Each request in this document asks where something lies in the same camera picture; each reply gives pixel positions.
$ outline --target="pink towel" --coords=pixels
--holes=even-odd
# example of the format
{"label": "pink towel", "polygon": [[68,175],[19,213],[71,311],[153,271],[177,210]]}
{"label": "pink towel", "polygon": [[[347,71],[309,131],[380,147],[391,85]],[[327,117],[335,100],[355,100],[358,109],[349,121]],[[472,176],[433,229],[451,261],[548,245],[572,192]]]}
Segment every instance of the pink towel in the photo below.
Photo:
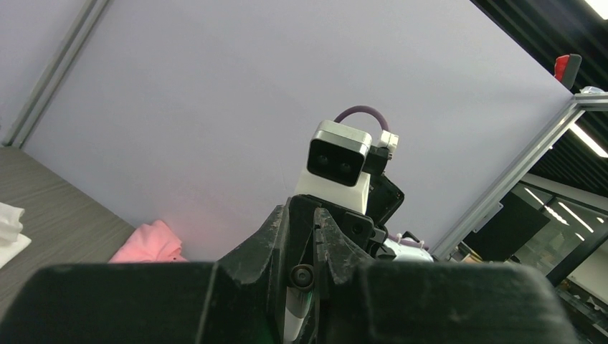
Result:
{"label": "pink towel", "polygon": [[110,263],[187,262],[181,240],[161,220],[142,224],[114,254]]}

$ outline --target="linear light fixture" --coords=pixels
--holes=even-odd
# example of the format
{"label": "linear light fixture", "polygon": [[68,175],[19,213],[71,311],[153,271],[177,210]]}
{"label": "linear light fixture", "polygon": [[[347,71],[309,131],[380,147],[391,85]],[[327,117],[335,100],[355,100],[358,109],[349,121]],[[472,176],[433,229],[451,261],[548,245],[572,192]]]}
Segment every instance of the linear light fixture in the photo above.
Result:
{"label": "linear light fixture", "polygon": [[572,130],[572,132],[576,134],[576,136],[578,136],[581,141],[588,145],[589,148],[591,148],[591,150],[594,151],[598,156],[601,156],[602,158],[608,158],[608,153],[606,153],[606,151],[602,147],[600,147],[597,142],[593,141],[593,139],[589,135],[587,135],[587,133],[585,133],[584,130],[581,129],[581,127],[576,125],[576,123],[570,126],[570,130]]}
{"label": "linear light fixture", "polygon": [[591,227],[589,227],[589,225],[583,221],[583,219],[581,219],[578,215],[576,215],[572,210],[570,210],[570,208],[568,208],[566,206],[566,204],[563,204],[561,202],[557,202],[562,208],[564,208],[570,215],[572,215],[572,217],[574,217],[578,222],[580,222],[583,227],[587,228],[591,233],[593,233],[593,229]]}
{"label": "linear light fixture", "polygon": [[608,1],[606,0],[585,0],[590,7],[599,14],[599,16],[606,20],[608,19]]}
{"label": "linear light fixture", "polygon": [[524,188],[528,194],[530,194],[532,197],[534,197],[535,200],[537,200],[537,202],[539,202],[540,204],[542,204],[545,207],[545,210],[547,210],[547,212],[549,212],[552,217],[555,218],[555,220],[560,221],[562,224],[565,224],[566,226],[570,226],[568,224],[568,222],[566,220],[564,220],[563,217],[559,216],[559,214],[557,214],[550,206],[546,206],[545,202],[541,201],[541,199],[539,197],[537,197],[537,195],[534,194],[534,192],[530,191],[529,188]]}

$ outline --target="black slatted ceiling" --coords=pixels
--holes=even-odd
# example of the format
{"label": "black slatted ceiling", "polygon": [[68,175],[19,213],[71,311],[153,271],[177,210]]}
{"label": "black slatted ceiling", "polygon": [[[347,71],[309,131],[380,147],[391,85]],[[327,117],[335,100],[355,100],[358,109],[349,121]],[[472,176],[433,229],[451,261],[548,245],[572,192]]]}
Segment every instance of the black slatted ceiling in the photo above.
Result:
{"label": "black slatted ceiling", "polygon": [[[583,0],[471,1],[550,73],[558,56],[580,54],[574,92],[588,85],[608,91],[608,21]],[[576,124],[608,151],[608,113],[585,113]],[[570,131],[530,172],[608,197],[608,158]]]}

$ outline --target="gray table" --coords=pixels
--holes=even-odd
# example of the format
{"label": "gray table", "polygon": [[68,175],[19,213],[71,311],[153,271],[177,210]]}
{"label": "gray table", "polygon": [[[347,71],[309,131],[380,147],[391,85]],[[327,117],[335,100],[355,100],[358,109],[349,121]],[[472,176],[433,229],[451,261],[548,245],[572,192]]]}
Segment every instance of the gray table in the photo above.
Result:
{"label": "gray table", "polygon": [[0,148],[0,202],[25,209],[32,243],[0,269],[0,317],[41,267],[107,262],[133,227],[14,148]]}

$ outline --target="white partition wall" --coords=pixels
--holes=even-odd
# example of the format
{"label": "white partition wall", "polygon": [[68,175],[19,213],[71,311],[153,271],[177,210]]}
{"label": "white partition wall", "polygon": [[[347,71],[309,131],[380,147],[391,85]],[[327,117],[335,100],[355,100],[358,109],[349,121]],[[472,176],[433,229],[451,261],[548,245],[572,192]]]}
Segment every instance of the white partition wall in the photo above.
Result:
{"label": "white partition wall", "polygon": [[0,142],[82,5],[81,0],[0,1]]}
{"label": "white partition wall", "polygon": [[293,192],[317,124],[370,105],[401,136],[388,227],[433,246],[570,98],[468,0],[114,1],[25,150],[216,259]]}

